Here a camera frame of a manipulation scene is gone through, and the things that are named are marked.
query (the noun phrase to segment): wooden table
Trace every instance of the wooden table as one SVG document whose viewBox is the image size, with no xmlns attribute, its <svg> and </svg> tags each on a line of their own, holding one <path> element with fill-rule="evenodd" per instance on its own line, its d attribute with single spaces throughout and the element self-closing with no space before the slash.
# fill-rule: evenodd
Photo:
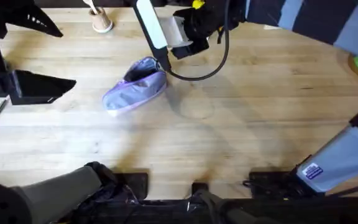
<svg viewBox="0 0 358 224">
<path fill-rule="evenodd" d="M 176 7 L 157 9 L 170 15 Z M 101 104 L 133 62 L 150 55 L 132 9 L 108 9 L 116 23 L 95 33 L 87 9 L 47 9 L 61 39 L 8 26 L 3 55 L 15 68 L 78 81 L 52 105 L 11 106 L 0 116 L 0 183 L 25 185 L 90 161 L 147 170 L 149 198 L 183 198 L 196 179 L 221 197 L 248 197 L 254 167 L 292 168 L 358 112 L 358 76 L 347 53 L 286 30 L 242 24 L 230 33 L 226 66 L 203 82 L 168 76 L 168 89 L 118 118 Z M 183 75 L 214 69 L 224 45 L 174 61 Z M 352 179 L 338 189 L 358 185 Z"/>
</svg>

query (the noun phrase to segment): yellow part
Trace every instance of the yellow part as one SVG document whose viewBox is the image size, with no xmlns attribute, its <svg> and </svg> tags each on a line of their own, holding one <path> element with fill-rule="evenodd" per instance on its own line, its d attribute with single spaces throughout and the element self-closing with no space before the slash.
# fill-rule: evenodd
<svg viewBox="0 0 358 224">
<path fill-rule="evenodd" d="M 204 3 L 205 3 L 205 2 L 202 1 L 202 0 L 194 0 L 192 6 L 193 6 L 193 8 L 195 8 L 195 9 L 199 9 L 199 8 L 201 8 L 201 7 L 203 6 Z"/>
</svg>

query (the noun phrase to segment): purple shoe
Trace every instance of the purple shoe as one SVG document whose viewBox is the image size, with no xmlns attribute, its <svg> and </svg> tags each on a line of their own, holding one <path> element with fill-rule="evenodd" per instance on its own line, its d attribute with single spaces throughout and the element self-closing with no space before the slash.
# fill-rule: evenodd
<svg viewBox="0 0 358 224">
<path fill-rule="evenodd" d="M 110 115 L 117 116 L 148 102 L 166 87 L 167 74 L 156 59 L 146 57 L 133 64 L 124 79 L 103 96 L 103 105 Z"/>
</svg>

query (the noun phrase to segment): sticker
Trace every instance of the sticker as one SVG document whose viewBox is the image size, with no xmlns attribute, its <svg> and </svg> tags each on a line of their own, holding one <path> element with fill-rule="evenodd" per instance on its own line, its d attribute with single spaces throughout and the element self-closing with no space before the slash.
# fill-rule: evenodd
<svg viewBox="0 0 358 224">
<path fill-rule="evenodd" d="M 323 173 L 323 169 L 320 166 L 317 166 L 315 163 L 311 163 L 302 171 L 309 180 L 313 180 L 315 177 Z"/>
</svg>

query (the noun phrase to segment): black device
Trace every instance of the black device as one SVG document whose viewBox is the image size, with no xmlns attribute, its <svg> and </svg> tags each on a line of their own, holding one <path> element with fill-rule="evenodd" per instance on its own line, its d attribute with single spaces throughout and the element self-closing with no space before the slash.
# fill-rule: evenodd
<svg viewBox="0 0 358 224">
<path fill-rule="evenodd" d="M 0 0 L 0 39 L 7 34 L 6 23 L 62 37 L 53 21 L 33 0 Z M 11 70 L 0 51 L 0 97 L 9 95 L 13 105 L 53 103 L 71 90 L 76 81 Z"/>
</svg>

